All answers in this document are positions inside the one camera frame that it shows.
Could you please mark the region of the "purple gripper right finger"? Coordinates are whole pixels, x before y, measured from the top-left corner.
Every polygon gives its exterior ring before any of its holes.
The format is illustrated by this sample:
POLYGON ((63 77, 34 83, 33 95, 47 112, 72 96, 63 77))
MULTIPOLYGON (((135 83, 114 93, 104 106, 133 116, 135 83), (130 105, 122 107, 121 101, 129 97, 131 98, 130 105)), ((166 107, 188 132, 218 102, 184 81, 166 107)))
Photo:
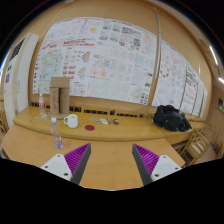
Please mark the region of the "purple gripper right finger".
POLYGON ((181 170, 181 167, 168 155, 159 156, 137 144, 133 145, 132 154, 143 185, 148 185, 181 170))

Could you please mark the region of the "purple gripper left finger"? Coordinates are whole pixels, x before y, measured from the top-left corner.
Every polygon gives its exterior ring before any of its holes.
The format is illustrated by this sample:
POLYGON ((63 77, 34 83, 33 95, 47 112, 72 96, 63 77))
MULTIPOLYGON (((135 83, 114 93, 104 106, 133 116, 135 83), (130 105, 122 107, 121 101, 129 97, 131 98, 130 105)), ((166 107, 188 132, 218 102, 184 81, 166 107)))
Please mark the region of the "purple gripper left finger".
POLYGON ((65 155, 56 154, 42 166, 42 169, 78 185, 90 155, 91 144, 88 143, 65 155))

